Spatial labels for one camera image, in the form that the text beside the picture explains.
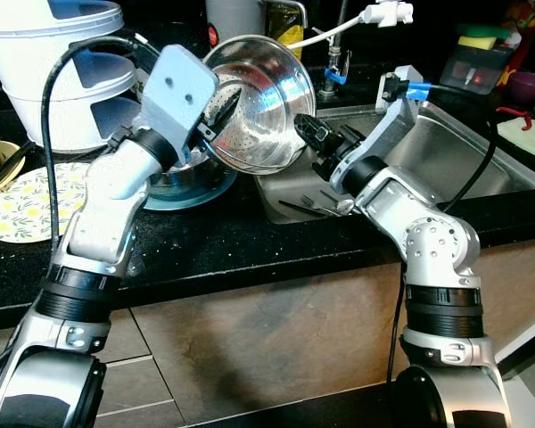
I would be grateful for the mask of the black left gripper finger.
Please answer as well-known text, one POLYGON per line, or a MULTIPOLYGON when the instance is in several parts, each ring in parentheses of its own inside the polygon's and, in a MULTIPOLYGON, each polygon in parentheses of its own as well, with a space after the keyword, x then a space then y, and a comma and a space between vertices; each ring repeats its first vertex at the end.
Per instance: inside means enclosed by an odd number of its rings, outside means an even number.
POLYGON ((216 110, 216 135, 221 134, 227 123, 231 121, 242 93, 242 86, 234 86, 232 90, 218 91, 216 94, 219 101, 219 107, 216 110))

